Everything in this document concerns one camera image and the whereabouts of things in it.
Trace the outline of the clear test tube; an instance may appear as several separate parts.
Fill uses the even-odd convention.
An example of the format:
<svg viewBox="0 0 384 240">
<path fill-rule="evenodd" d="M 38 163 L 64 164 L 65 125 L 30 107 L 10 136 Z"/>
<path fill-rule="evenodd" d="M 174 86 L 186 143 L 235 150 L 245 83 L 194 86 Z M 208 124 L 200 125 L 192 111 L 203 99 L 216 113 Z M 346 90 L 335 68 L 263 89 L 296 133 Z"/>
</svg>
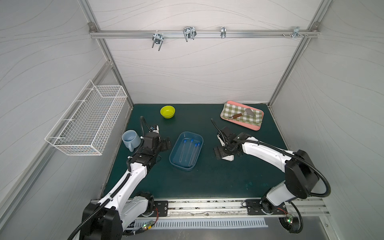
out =
<svg viewBox="0 0 384 240">
<path fill-rule="evenodd" d="M 186 143 L 187 143 L 187 139 L 184 139 L 183 140 L 183 144 L 182 144 L 182 150 L 181 150 L 181 153 L 180 153 L 179 163 L 181 163 L 182 160 L 183 160 L 183 155 L 184 155 Z"/>
<path fill-rule="evenodd" d="M 198 153 L 200 152 L 200 148 L 201 148 L 201 143 L 198 143 L 197 147 L 196 147 L 195 155 L 194 155 L 194 158 L 193 158 L 193 166 L 196 165 L 196 162 L 197 162 L 197 159 L 198 159 Z"/>
</svg>

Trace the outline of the test tube with blue cap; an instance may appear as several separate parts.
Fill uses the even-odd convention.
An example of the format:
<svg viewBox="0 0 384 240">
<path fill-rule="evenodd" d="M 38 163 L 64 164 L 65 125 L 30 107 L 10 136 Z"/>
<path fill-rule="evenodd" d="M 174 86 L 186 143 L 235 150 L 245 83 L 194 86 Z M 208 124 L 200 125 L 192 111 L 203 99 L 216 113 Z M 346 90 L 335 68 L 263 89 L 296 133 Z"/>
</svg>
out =
<svg viewBox="0 0 384 240">
<path fill-rule="evenodd" d="M 199 149 L 199 146 L 200 146 L 200 143 L 196 143 L 195 144 L 195 147 L 193 149 L 193 152 L 192 152 L 192 155 L 191 155 L 191 159 L 190 159 L 190 166 L 192 166 L 194 164 L 195 157 L 196 157 L 197 151 Z"/>
</svg>

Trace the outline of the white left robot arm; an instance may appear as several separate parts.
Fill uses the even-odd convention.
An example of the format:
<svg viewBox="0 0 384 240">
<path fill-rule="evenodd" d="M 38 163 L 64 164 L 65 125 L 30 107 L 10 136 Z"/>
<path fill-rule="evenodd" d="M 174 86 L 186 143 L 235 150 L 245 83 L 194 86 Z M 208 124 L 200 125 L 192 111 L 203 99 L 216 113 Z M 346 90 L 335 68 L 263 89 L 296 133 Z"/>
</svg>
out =
<svg viewBox="0 0 384 240">
<path fill-rule="evenodd" d="M 140 124 L 149 131 L 143 134 L 139 148 L 129 157 L 127 171 L 101 200 L 87 205 L 82 222 L 68 237 L 70 240 L 75 236 L 81 240 L 120 240 L 128 235 L 126 229 L 137 217 L 149 216 L 155 210 L 152 194 L 140 193 L 131 201 L 129 197 L 159 161 L 159 154 L 172 146 L 169 138 L 160 136 L 157 125 L 150 127 L 144 117 L 140 117 Z"/>
</svg>

